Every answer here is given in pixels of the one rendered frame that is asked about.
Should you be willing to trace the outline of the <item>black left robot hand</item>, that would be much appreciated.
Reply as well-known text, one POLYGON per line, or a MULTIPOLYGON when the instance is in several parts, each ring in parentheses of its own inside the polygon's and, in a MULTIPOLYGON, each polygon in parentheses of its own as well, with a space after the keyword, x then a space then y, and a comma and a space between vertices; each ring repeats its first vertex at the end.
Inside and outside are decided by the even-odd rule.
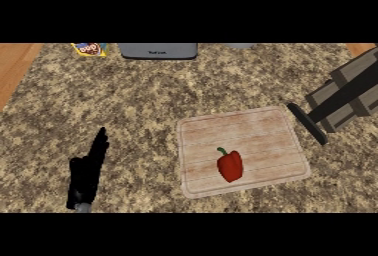
POLYGON ((66 208, 75 210, 76 203, 92 203, 97 192, 100 168, 109 147, 106 129, 100 128, 88 154, 69 160, 69 189, 66 208))

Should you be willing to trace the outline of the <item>yellow snack box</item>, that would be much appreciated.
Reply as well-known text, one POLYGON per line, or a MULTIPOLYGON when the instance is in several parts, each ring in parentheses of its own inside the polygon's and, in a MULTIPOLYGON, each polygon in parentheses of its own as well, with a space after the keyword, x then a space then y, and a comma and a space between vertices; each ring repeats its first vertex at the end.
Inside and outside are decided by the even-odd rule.
POLYGON ((107 44, 106 43, 72 43, 79 56, 100 56, 107 55, 107 44))

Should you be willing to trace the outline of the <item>pale wooden cutting board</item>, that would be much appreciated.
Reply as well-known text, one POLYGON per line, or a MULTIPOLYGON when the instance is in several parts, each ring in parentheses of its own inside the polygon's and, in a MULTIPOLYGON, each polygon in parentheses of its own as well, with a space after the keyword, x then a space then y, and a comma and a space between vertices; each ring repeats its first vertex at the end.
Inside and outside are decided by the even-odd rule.
POLYGON ((281 107, 185 118, 177 123, 181 190, 187 198, 236 192, 306 178, 309 165, 281 107), (221 177, 216 160, 240 154, 241 177, 221 177))

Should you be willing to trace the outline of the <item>red bell pepper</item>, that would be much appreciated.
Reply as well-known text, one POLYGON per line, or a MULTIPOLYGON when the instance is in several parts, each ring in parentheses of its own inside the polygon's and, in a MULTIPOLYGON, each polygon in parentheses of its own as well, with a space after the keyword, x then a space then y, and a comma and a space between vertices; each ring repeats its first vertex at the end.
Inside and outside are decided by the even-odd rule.
POLYGON ((216 160, 218 173, 227 182, 236 181, 241 177, 243 165, 237 151, 225 152, 225 149, 218 147, 216 151, 221 157, 216 160))

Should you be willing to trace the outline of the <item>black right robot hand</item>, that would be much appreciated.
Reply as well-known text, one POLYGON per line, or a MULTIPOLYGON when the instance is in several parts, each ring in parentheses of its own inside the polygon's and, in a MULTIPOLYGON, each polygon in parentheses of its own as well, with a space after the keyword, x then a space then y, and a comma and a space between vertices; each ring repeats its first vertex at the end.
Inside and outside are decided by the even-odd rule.
POLYGON ((287 103, 286 107, 293 114, 298 122, 305 127, 308 133, 311 134, 312 138, 315 139, 317 143, 320 145, 324 145, 327 143, 327 137, 324 133, 321 132, 320 128, 317 127, 315 123, 312 122, 311 118, 299 108, 299 106, 295 103, 287 103))

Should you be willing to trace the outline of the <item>grey flat appliance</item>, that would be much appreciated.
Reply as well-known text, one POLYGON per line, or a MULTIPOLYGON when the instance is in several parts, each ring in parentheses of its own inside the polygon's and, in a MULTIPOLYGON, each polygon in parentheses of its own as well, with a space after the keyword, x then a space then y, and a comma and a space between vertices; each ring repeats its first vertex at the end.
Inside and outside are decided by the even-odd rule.
POLYGON ((197 55, 196 43, 119 43, 117 47, 128 59, 187 60, 197 55))

